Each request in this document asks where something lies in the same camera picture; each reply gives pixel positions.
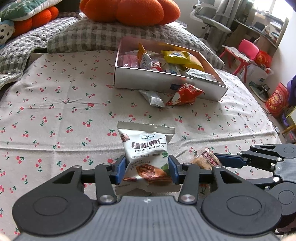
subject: pink chair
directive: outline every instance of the pink chair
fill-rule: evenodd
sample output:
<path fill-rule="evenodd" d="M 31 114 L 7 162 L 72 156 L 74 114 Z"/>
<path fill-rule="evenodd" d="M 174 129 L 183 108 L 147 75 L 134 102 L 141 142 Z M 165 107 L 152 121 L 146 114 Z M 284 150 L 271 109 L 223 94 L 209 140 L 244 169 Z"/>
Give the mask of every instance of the pink chair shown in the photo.
<path fill-rule="evenodd" d="M 225 53 L 228 54 L 228 65 L 231 68 L 231 57 L 235 57 L 238 59 L 241 64 L 240 66 L 233 72 L 233 75 L 237 75 L 237 73 L 244 67 L 244 83 L 247 78 L 247 66 L 251 64 L 252 60 L 257 56 L 259 49 L 256 45 L 251 43 L 250 41 L 243 39 L 239 44 L 239 49 L 237 50 L 234 47 L 222 46 L 225 48 L 224 52 L 220 55 L 219 58 L 222 58 Z"/>

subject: wall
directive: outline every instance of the wall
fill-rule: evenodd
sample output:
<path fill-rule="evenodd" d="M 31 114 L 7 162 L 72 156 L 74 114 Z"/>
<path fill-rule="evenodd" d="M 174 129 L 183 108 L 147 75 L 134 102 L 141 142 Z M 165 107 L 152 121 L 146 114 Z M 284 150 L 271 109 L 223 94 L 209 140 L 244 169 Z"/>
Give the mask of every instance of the wall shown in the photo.
<path fill-rule="evenodd" d="M 296 12 L 293 12 L 284 36 L 276 50 L 271 63 L 274 74 L 269 76 L 266 84 L 273 92 L 276 86 L 282 82 L 285 86 L 296 75 Z"/>
<path fill-rule="evenodd" d="M 204 27 L 205 24 L 195 21 L 189 17 L 189 14 L 193 10 L 192 6 L 197 3 L 197 0 L 174 0 L 174 1 L 176 4 L 178 4 L 181 11 L 179 20 L 188 25 L 187 30 L 190 33 L 194 34 L 197 37 L 200 37 L 204 32 L 202 27 Z M 221 0 L 215 0 L 215 6 L 218 7 L 220 2 Z"/>

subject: cardboard box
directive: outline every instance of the cardboard box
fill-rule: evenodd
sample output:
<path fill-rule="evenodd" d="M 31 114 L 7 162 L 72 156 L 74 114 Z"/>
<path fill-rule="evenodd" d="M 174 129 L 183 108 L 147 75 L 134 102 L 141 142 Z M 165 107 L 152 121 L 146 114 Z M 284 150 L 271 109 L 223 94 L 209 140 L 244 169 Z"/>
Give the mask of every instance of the cardboard box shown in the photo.
<path fill-rule="evenodd" d="M 118 57 L 120 55 L 124 55 L 125 52 L 138 50 L 139 43 L 144 46 L 145 50 L 150 50 L 155 53 L 161 53 L 162 50 L 176 50 L 187 51 L 193 54 L 201 62 L 204 70 L 207 73 L 214 75 L 220 84 L 212 84 L 202 80 L 196 80 L 176 74 L 119 66 Z M 204 95 L 200 95 L 198 98 L 212 101 L 219 101 L 228 90 L 216 70 L 197 51 L 153 40 L 133 37 L 123 37 L 121 39 L 115 63 L 114 86 L 116 88 L 175 93 L 180 85 L 184 83 L 194 85 L 205 92 Z"/>

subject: orange plush toy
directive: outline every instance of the orange plush toy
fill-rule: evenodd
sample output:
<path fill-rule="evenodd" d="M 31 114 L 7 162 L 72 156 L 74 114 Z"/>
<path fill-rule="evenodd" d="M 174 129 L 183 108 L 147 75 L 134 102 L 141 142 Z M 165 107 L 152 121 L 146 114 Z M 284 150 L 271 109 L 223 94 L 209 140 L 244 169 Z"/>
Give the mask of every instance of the orange plush toy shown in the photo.
<path fill-rule="evenodd" d="M 80 10 L 96 22 L 119 22 L 130 26 L 168 24 L 180 17 L 172 0 L 82 0 Z"/>
<path fill-rule="evenodd" d="M 17 37 L 31 29 L 41 27 L 49 21 L 54 20 L 58 14 L 59 10 L 56 7 L 49 7 L 27 20 L 15 21 L 15 32 L 12 34 L 12 37 Z"/>

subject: cherry print sheet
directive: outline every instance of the cherry print sheet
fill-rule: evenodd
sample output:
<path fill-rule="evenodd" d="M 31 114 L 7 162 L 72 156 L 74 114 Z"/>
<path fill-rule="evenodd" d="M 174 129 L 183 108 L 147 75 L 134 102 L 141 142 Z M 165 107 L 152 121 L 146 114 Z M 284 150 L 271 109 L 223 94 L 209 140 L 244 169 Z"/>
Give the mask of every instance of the cherry print sheet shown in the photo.
<path fill-rule="evenodd" d="M 115 58 L 113 51 L 44 54 L 4 94 L 0 231 L 10 238 L 19 234 L 11 214 L 19 197 L 73 165 L 91 169 L 123 154 L 118 121 L 175 127 L 168 152 L 180 162 L 205 147 L 236 154 L 252 144 L 280 143 L 238 77 L 219 71 L 229 87 L 220 102 L 197 99 L 192 106 L 157 108 L 137 90 L 114 88 Z M 243 178 L 271 175 L 251 167 L 231 170 Z M 85 184 L 85 193 L 95 198 L 94 185 Z"/>

